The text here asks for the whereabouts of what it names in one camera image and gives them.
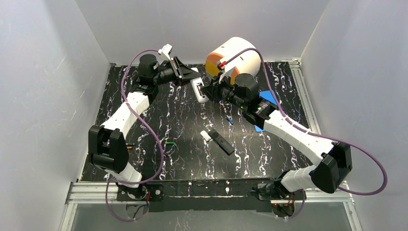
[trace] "floor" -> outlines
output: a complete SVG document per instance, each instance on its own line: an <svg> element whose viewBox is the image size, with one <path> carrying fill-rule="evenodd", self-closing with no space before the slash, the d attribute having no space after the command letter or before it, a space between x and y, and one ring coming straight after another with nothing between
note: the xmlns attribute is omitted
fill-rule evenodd
<svg viewBox="0 0 408 231"><path fill-rule="evenodd" d="M276 93L286 113L308 127L305 113L287 62L266 63L269 77L274 80ZM203 64L197 67L205 77ZM121 105L119 90L124 66L112 67L95 124L107 120ZM136 68L130 73L135 75ZM262 71L255 79L261 90L267 90ZM126 89L129 91L131 78ZM231 125L226 118L230 116ZM277 177L286 169L297 169L310 164L305 156L286 142L268 132L256 132L242 116L239 109L229 103L196 101L190 85L160 86L159 94L143 118L157 132L159 138L173 141L165 145L166 161L157 180L207 180ZM226 155L214 142L205 144L202 130L216 129L236 149ZM137 121L128 133L127 142L135 143L129 161L137 171L150 177L160 163L157 143L148 130ZM106 181L109 175L86 161L81 181Z"/></svg>

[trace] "small blue object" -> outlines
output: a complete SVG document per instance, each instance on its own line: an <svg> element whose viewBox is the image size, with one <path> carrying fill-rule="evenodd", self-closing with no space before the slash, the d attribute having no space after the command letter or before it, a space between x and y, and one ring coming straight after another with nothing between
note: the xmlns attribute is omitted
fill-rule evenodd
<svg viewBox="0 0 408 231"><path fill-rule="evenodd" d="M227 117L227 120L228 120L228 122L229 122L231 125L234 124L233 121L232 121L230 118Z"/></svg>
<svg viewBox="0 0 408 231"><path fill-rule="evenodd" d="M275 99L273 98L273 96L272 96L272 94L270 93L269 90L261 91L259 93L259 96L266 99L266 100L268 100L269 102L277 105ZM255 126L255 131L256 132L265 131L265 130L261 129L260 127L258 127L257 125L254 125L254 126Z"/></svg>

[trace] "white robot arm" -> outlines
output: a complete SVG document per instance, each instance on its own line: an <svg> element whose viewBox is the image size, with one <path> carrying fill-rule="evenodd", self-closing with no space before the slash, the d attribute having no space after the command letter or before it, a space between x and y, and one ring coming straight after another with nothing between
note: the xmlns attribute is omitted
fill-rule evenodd
<svg viewBox="0 0 408 231"><path fill-rule="evenodd" d="M259 84L250 73L245 73L246 70L259 70L258 58L253 53L236 62L245 65L244 68L228 65L225 70L222 62L218 62L219 73L204 85L197 70L186 67L177 57L170 58L171 48L167 44L159 50L165 59L160 65L154 55L147 54L140 58L138 74L127 97L128 103L141 114L155 99L158 85L170 81L179 86L191 83L198 102L204 103L210 99L218 103L223 100L238 106L248 122L282 138L312 162L312 166L283 172L272 183L259 184L251 193L260 200L285 198L292 192L306 188L320 188L324 192L333 193L351 171L348 145L316 138L297 130L285 121L286 118L282 117L276 105L259 96ZM89 130L89 161L121 181L139 182L142 178L128 162L125 143L126 135L135 121L136 117L124 103L101 126L93 126ZM137 184L125 186L138 187Z"/></svg>

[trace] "white enclosure wall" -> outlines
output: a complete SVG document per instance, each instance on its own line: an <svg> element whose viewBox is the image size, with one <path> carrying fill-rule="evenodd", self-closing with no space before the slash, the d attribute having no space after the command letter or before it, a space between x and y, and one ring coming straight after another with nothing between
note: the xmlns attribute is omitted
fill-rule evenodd
<svg viewBox="0 0 408 231"><path fill-rule="evenodd" d="M3 0L0 64L0 230L58 230L109 63L75 0Z"/></svg>
<svg viewBox="0 0 408 231"><path fill-rule="evenodd" d="M323 134L368 148L389 182L354 196L364 230L408 230L408 2L332 0L302 58ZM369 192L381 172L353 150L352 190Z"/></svg>
<svg viewBox="0 0 408 231"><path fill-rule="evenodd" d="M77 0L110 63L173 45L185 63L204 63L233 36L266 60L302 53L329 0Z"/></svg>

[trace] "purple cable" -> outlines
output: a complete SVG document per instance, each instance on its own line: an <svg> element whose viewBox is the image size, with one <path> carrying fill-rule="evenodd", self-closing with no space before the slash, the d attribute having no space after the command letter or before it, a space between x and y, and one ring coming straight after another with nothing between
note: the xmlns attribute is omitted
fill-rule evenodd
<svg viewBox="0 0 408 231"><path fill-rule="evenodd" d="M303 194L303 199L302 199L302 205L300 206L300 208L299 208L299 210L295 213L295 214L293 214L292 216L288 216L288 219L292 219L292 218L295 218L297 215L299 215L300 214L300 212L302 211L302 209L303 209L303 206L305 205L305 200L306 200L306 193L305 193L305 190L301 190L302 191L302 194Z"/></svg>
<svg viewBox="0 0 408 231"><path fill-rule="evenodd" d="M109 203L108 203L108 187L109 187L109 183L110 183L111 181L114 181L114 180L113 180L113 179L109 179L109 180L108 180L108 183L106 184L105 203L106 203L106 206L108 207L109 212L112 214L112 216L114 216L114 218L116 218L116 219L118 219L118 220L120 220L120 221L124 221L124 222L132 222L132 221L136 221L136 220L139 220L140 218L144 217L144 216L147 214L147 212L144 213L144 214L142 214L140 217L134 218L134 219L124 219L124 218L121 218L120 216L116 215L116 214L113 212L112 208L109 206Z"/></svg>
<svg viewBox="0 0 408 231"><path fill-rule="evenodd" d="M123 100L125 101L125 103L127 104L127 107L129 108L129 110L137 117L138 120L141 121L141 123L142 123L145 127L147 127L147 129L150 131L150 133L151 133L151 134L154 136L154 138L156 139L156 142L157 142L157 144L159 145L161 159L160 159L160 166L159 166L159 169L157 170L157 172L156 172L152 177L150 177L150 178L148 178L148 179L146 179L146 180L142 180L142 181L139 181L139 182L122 181L122 180L118 180L118 179L109 179L109 180L108 180L108 183L106 184L106 192L105 192L105 202L106 202L106 206L108 207L108 210L109 210L109 212L112 214L112 216L114 216L114 217L115 217L116 219L118 219L118 220L126 221L126 222L138 220L138 219L144 217L147 213L141 215L139 218L136 218L136 219L123 219L123 218L119 217L118 215L116 215L116 214L112 211L112 209L111 209L111 207L109 206L109 203L108 203L108 188L109 188L109 183L110 183L111 181L118 182L118 183L121 183L121 184L144 184L144 183L150 182L150 181L152 181L154 178L156 178L156 177L161 173L161 171L163 170L163 164L164 164L164 159L165 159L163 147L162 147L162 145L161 145L161 143L160 143L159 137L156 135L156 133L153 131L153 129L146 123L146 121L144 121L144 120L140 117L140 115L139 115L135 110L133 110L133 108L130 106L130 104L128 103L128 99L127 99L127 97L126 97L126 94L125 94L125 90L124 90L124 88L125 88L125 79L126 79L127 76L128 76L130 66L133 64L133 62L135 61L135 59L136 59L139 55L141 55L142 53L148 52L148 51L158 52L157 50L145 50L145 51L142 51L142 52L140 52L139 54L137 54L137 55L132 59L132 61L130 62L130 64L129 64L129 65L127 66L127 68L126 68L125 74L123 75L123 78L122 78L122 82L121 82L121 85L120 85L120 89L121 89L121 93L122 93L122 98L123 98Z"/></svg>
<svg viewBox="0 0 408 231"><path fill-rule="evenodd" d="M262 68L263 68L263 71L264 71L264 74L265 74L265 78L266 78L267 83L268 83L269 91L270 91L270 93L272 94L273 99L276 101L276 103L277 103L277 105L278 105L278 109L279 109L279 111L281 112L282 116L285 117L286 122L288 122L290 125L292 125L294 128L298 129L298 130L301 131L301 132L305 132L305 133L308 132L306 129L301 128L301 127L297 126L296 124L294 124L294 123L290 120L290 118L288 117L288 115L285 114L285 112L284 112L284 110L283 110L281 104L280 104L279 101L278 101L278 98L276 97L276 95L275 95L275 93L273 92L272 87L271 87L271 85L270 85L270 81L269 81L269 78L268 78L268 73L267 73L267 69L266 69L266 66L265 66L264 59L262 58L261 53L260 53L256 48L247 48L247 49L245 49L245 50L239 52L238 54L236 54L235 56L233 56L232 58L230 58L228 61L226 61L225 65L227 65L227 64L228 64L229 62L231 62L233 59L237 58L238 56L240 56L242 53L244 53L244 52L246 52L246 51L255 51L256 53L258 53L259 57L261 58ZM309 134L309 135L312 135L312 136L324 138L324 139L329 139L329 140L332 140L332 141L343 142L343 143L345 143L345 144L348 144L348 145L350 145L350 146L353 146L353 147L359 149L360 151L364 152L367 156L369 156L369 157L378 165L378 167L380 167L381 172L382 172L382 176L383 176L383 180L382 180L382 185L381 185L381 187L380 187L379 189L377 189L377 190L375 190L375 191L372 191L372 192L355 192L355 191L352 191L352 190L349 190L349 189L345 189L345 188L339 187L340 190L343 190L343 191L345 191L345 192L348 192L348 193L351 193L351 194L355 194L355 195L370 196L370 195L378 194L378 193L382 192L382 191L385 189L385 187L387 186L387 183L388 183L387 172L385 171L385 168L384 168L384 166L380 163L380 161L379 161L376 157L374 157L368 150L366 150L365 148L362 148L362 147L360 147L360 146L358 146L357 144L354 144L354 143L352 143L352 142L344 141L344 140L341 140L341 139L338 139L338 138L335 138L335 137L325 136L325 135L317 134L317 133L314 133L314 132L309 132L308 134Z"/></svg>

